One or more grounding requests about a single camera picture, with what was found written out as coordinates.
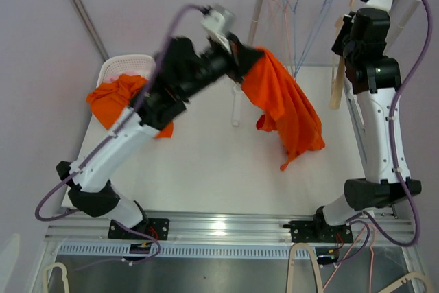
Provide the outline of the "orange t shirt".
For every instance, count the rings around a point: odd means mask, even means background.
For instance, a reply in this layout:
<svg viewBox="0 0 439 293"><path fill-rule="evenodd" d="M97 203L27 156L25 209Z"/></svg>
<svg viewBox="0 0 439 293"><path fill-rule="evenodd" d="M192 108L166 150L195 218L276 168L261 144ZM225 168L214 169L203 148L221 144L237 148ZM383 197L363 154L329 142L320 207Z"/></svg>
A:
<svg viewBox="0 0 439 293"><path fill-rule="evenodd" d="M263 111L256 122L257 130L276 131L286 154L287 166L305 152L325 147L322 122L288 70L266 48L257 47L262 57L244 77L242 91L252 104Z"/></svg>
<svg viewBox="0 0 439 293"><path fill-rule="evenodd" d="M86 98L90 110L98 122L110 130L131 99L143 88L147 79L139 75L121 75L111 83L102 83Z"/></svg>

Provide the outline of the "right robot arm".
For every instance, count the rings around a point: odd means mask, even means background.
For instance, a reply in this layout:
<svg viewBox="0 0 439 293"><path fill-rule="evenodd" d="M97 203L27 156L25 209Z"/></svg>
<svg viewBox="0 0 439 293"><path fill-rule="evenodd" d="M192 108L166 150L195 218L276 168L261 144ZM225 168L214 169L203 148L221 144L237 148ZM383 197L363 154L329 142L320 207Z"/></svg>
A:
<svg viewBox="0 0 439 293"><path fill-rule="evenodd" d="M404 157L395 100L402 86L399 64L384 54L390 16L361 8L343 22L332 51L340 56L337 81L343 83L364 177L348 179L343 194L316 211L312 233L323 242L367 210L411 202L422 191Z"/></svg>

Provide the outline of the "lavender blue wire hanger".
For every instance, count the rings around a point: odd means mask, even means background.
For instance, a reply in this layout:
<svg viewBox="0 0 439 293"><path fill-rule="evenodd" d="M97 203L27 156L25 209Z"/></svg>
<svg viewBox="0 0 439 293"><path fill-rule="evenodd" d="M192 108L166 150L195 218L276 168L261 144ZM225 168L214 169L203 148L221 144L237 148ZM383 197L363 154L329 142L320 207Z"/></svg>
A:
<svg viewBox="0 0 439 293"><path fill-rule="evenodd" d="M305 60L307 59L307 56L309 52L311 51L311 48L320 32L320 29L322 28L322 25L324 21L326 20L326 17L329 13L329 10L331 9L333 0L324 0L320 11L318 13L318 16L311 28L310 33L308 34L308 37L305 42L305 46L303 47L301 55L297 58L296 55L294 55L294 79L297 79L298 73L300 72L300 69L305 63Z"/></svg>

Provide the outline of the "light pink t shirt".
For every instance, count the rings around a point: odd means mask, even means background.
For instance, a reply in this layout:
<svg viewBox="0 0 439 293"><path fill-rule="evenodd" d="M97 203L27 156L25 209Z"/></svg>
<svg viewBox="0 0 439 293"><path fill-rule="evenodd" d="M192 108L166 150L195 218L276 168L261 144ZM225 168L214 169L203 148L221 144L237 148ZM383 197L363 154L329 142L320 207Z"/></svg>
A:
<svg viewBox="0 0 439 293"><path fill-rule="evenodd" d="M105 78L102 80L103 83L111 83L119 79L121 75L127 75L127 76L136 76L141 75L140 71L124 71L119 73L109 73L105 76Z"/></svg>

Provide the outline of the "beige plastic hanger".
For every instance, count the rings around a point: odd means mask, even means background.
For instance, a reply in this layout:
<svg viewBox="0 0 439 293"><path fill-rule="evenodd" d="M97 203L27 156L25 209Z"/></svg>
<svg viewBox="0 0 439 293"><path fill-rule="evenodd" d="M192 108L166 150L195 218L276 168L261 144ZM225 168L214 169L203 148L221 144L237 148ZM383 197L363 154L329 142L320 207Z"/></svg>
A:
<svg viewBox="0 0 439 293"><path fill-rule="evenodd" d="M355 0L349 1L350 12L353 11L355 5ZM343 26L343 17L335 22L335 37L338 36L341 28ZM342 99L342 91L344 86L344 60L341 56L333 56L332 70L331 70L331 98L329 101L329 108L331 110L337 110L340 108L340 103Z"/></svg>

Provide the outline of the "pink wire hanger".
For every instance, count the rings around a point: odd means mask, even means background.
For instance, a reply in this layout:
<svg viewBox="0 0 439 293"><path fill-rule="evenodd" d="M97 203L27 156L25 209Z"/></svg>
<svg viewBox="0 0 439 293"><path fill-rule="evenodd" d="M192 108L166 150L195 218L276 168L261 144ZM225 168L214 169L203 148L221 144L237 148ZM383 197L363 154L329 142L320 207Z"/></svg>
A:
<svg viewBox="0 0 439 293"><path fill-rule="evenodd" d="M291 12L291 0L269 0L268 1L272 23L276 33L281 40L285 52L285 64L289 72L295 77L296 53L294 46L294 33L289 22Z"/></svg>

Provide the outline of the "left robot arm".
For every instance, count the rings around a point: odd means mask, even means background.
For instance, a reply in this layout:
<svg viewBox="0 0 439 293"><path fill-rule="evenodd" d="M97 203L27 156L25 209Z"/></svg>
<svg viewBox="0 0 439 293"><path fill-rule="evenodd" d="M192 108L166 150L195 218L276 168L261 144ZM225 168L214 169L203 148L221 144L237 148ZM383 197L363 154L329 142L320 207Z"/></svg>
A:
<svg viewBox="0 0 439 293"><path fill-rule="evenodd" d="M57 164L76 209L123 225L133 239L147 233L148 219L140 204L119 193L110 178L131 154L185 112L191 97L224 75L243 82L263 57L263 51L242 44L234 34L226 37L226 44L229 50L210 40L207 49L197 54L189 38L170 39L167 51L157 55L162 60L157 64L158 75L147 79L148 90L134 94L98 151L83 161Z"/></svg>

